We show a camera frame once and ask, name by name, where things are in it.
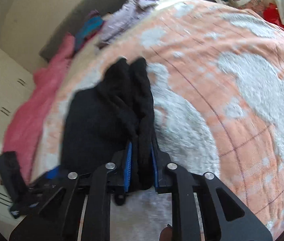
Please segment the orange white patterned bedspread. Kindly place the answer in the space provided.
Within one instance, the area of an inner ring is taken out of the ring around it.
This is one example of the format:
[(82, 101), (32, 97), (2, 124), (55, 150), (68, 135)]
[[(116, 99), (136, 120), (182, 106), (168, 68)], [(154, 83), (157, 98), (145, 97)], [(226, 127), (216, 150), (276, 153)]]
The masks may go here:
[(277, 238), (284, 30), (251, 10), (203, 0), (160, 0), (135, 26), (160, 148), (193, 173), (215, 173)]

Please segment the beige bed sheet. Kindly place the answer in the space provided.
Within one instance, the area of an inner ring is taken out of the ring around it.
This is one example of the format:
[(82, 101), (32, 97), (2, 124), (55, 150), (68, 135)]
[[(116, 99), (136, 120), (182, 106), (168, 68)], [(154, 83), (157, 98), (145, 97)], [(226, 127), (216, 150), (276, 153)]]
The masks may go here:
[[(139, 26), (129, 29), (92, 60), (86, 58), (88, 47), (85, 47), (71, 61), (70, 72), (63, 81), (43, 125), (43, 134), (32, 168), (32, 183), (47, 171), (60, 166), (64, 125), (75, 93), (95, 87), (103, 80), (106, 70), (119, 59), (125, 58), (127, 63), (131, 64), (140, 58), (140, 46), (137, 41), (139, 31)], [(60, 167), (58, 177), (66, 177), (69, 173), (76, 172), (69, 172)]]

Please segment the grey quilted headboard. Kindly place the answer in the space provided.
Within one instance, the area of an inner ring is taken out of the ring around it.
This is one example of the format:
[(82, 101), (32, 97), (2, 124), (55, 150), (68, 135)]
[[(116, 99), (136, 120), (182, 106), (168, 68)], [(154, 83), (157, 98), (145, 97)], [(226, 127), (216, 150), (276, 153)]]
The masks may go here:
[(126, 0), (81, 0), (66, 18), (56, 27), (48, 42), (39, 52), (39, 56), (49, 62), (56, 54), (66, 33), (75, 35), (84, 22), (87, 21), (90, 12), (96, 10), (100, 15), (113, 13), (119, 10)]

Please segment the striped folded clothes stack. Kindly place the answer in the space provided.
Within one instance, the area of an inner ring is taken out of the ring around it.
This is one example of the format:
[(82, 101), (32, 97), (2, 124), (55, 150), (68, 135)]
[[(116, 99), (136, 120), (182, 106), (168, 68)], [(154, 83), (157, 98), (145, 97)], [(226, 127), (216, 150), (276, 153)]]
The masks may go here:
[(85, 22), (75, 34), (75, 53), (91, 40), (103, 27), (104, 20), (97, 10), (90, 11)]

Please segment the black IKISS sweater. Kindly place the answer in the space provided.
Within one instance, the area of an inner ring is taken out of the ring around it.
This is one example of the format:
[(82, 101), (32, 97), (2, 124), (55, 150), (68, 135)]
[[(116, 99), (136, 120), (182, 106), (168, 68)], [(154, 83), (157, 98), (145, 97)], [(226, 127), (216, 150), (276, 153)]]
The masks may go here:
[(147, 190), (154, 181), (154, 106), (147, 62), (119, 59), (95, 87), (75, 93), (64, 125), (61, 169), (94, 172), (114, 153), (131, 149), (128, 192)]

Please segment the lilac crumpled garment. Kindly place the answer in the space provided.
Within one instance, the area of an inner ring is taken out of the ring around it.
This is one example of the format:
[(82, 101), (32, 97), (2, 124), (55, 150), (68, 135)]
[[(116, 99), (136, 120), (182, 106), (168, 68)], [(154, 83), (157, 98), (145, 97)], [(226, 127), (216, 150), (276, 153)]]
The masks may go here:
[(153, 12), (159, 0), (127, 0), (103, 24), (96, 46), (102, 49)]

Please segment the red bag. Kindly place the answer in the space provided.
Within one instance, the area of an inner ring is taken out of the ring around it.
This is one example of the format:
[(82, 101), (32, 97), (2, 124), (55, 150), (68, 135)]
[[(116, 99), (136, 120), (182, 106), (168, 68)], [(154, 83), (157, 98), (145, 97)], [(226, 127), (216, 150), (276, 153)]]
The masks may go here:
[(281, 18), (278, 12), (277, 5), (269, 3), (266, 9), (263, 12), (263, 18), (275, 25), (278, 25), (284, 29), (284, 25), (281, 22)]

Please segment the pink blanket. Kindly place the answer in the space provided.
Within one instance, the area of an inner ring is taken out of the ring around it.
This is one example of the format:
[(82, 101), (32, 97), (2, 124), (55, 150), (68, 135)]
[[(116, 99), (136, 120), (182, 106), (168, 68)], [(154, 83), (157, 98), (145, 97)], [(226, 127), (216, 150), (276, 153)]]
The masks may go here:
[(5, 131), (3, 152), (16, 152), (22, 178), (30, 182), (31, 170), (43, 123), (48, 115), (56, 93), (68, 73), (75, 48), (75, 37), (66, 33), (57, 53), (46, 68), (33, 75), (35, 89), (30, 98), (15, 112)]

